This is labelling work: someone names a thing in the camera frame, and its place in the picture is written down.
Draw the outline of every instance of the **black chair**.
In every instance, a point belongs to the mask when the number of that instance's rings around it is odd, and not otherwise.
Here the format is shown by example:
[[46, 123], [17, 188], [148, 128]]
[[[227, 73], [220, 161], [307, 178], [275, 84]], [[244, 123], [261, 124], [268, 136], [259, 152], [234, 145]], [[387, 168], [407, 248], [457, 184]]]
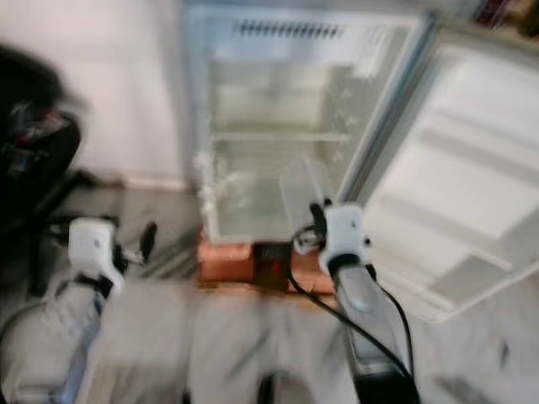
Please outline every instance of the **black chair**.
[[[21, 52], [0, 46], [0, 145], [8, 142], [9, 115], [25, 101], [54, 106], [64, 97], [54, 70]], [[79, 185], [92, 186], [91, 176], [68, 172], [81, 141], [74, 116], [55, 133], [24, 147], [44, 156], [21, 178], [0, 173], [0, 270], [8, 252], [26, 237], [29, 240], [29, 293], [41, 296], [48, 275], [40, 270], [40, 235], [52, 211]]]

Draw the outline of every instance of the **fridge shelf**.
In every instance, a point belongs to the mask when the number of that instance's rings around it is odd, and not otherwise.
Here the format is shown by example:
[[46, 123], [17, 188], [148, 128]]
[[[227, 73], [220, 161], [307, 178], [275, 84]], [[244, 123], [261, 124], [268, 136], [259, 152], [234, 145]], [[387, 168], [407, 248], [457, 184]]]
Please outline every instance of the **fridge shelf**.
[[240, 130], [214, 132], [212, 141], [348, 141], [345, 133]]
[[215, 207], [222, 242], [245, 242], [253, 234], [258, 240], [280, 240], [289, 232], [278, 178], [228, 178]]

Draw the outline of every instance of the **open fridge door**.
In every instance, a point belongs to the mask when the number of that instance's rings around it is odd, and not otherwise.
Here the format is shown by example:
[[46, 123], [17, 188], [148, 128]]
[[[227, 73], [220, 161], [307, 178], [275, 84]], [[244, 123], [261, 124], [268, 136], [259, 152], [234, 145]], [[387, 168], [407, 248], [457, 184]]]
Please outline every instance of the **open fridge door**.
[[350, 198], [383, 286], [439, 322], [539, 268], [539, 58], [447, 25], [432, 45]]

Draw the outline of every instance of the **gray robot arm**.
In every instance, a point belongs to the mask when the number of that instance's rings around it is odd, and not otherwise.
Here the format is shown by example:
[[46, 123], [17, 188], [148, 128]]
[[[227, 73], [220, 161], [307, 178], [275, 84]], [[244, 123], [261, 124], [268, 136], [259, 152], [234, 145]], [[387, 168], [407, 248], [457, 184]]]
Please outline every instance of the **gray robot arm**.
[[[316, 240], [321, 248], [320, 268], [334, 282], [341, 314], [355, 326], [348, 327], [350, 370], [362, 404], [415, 404], [419, 395], [413, 378], [398, 357], [398, 349], [386, 315], [387, 297], [369, 271], [365, 251], [363, 212], [357, 204], [312, 205]], [[295, 237], [300, 253], [315, 247]], [[371, 341], [365, 334], [370, 334]]]

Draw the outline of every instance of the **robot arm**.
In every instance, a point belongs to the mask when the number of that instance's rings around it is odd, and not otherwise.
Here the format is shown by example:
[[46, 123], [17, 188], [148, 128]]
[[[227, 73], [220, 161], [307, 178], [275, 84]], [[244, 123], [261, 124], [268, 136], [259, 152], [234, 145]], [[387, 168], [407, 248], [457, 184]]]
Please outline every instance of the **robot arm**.
[[115, 240], [112, 220], [71, 221], [72, 272], [54, 296], [24, 307], [0, 329], [0, 404], [75, 402], [106, 300], [120, 293], [128, 262], [147, 261], [156, 231], [148, 223], [139, 250], [127, 252]]
[[[385, 312], [387, 297], [367, 261], [361, 208], [356, 204], [312, 205], [311, 212], [315, 223], [310, 229], [315, 234], [307, 244], [321, 248], [318, 261], [334, 282], [341, 312], [393, 354], [393, 358], [389, 357], [358, 332], [348, 329], [350, 369], [360, 402], [419, 403], [412, 377], [402, 361], [397, 359], [398, 366], [395, 360], [398, 350]], [[311, 249], [305, 244], [295, 237], [298, 252]]]

